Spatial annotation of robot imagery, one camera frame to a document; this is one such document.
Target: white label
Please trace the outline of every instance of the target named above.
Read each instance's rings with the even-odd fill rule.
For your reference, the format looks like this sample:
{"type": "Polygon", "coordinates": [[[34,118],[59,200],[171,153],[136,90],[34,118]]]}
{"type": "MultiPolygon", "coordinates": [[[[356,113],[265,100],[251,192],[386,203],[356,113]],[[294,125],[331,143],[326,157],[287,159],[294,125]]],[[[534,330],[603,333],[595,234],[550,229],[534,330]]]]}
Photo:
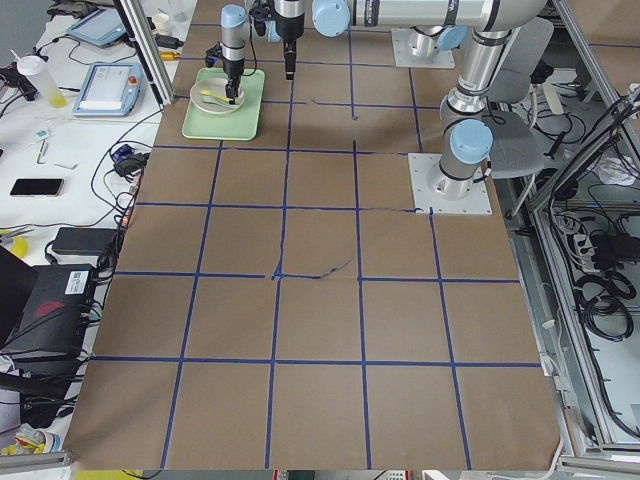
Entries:
{"type": "Polygon", "coordinates": [[[67,281],[67,289],[64,291],[65,295],[78,295],[84,293],[84,287],[87,284],[89,278],[89,272],[71,272],[69,280],[67,281]]]}

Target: white mounting plate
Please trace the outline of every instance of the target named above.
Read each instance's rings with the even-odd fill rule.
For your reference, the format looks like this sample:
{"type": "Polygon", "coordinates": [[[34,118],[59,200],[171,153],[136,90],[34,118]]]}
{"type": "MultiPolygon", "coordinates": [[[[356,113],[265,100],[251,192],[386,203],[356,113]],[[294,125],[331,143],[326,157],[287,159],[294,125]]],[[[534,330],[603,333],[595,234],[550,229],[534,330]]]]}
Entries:
{"type": "Polygon", "coordinates": [[[440,51],[430,61],[411,54],[407,42],[411,36],[408,28],[392,28],[391,43],[393,44],[393,55],[396,59],[396,67],[414,68],[440,68],[452,69],[456,67],[453,60],[453,53],[450,51],[440,51]]]}
{"type": "MultiPolygon", "coordinates": [[[[460,200],[445,200],[427,185],[427,173],[440,161],[438,153],[410,153],[409,172],[413,189],[413,205],[418,214],[434,215],[491,215],[491,203],[484,182],[474,183],[466,197],[460,200]]],[[[481,178],[478,169],[475,178],[481,178]]]]}

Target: smartphone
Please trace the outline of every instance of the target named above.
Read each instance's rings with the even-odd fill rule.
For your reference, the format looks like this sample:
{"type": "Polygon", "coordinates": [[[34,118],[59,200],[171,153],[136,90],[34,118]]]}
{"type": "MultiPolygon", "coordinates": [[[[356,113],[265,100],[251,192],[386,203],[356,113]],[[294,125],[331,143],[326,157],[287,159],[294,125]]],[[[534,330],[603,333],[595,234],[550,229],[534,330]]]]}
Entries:
{"type": "Polygon", "coordinates": [[[19,178],[13,184],[13,197],[46,196],[55,197],[62,189],[61,178],[19,178]]]}

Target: yellow marker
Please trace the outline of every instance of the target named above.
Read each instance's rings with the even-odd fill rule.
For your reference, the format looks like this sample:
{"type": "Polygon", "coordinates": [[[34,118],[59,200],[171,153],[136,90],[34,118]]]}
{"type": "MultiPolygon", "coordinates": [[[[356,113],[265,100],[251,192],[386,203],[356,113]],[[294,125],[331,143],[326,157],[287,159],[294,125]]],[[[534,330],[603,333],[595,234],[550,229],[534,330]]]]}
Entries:
{"type": "Polygon", "coordinates": [[[180,54],[175,52],[160,52],[160,58],[166,61],[178,60],[180,54]]]}

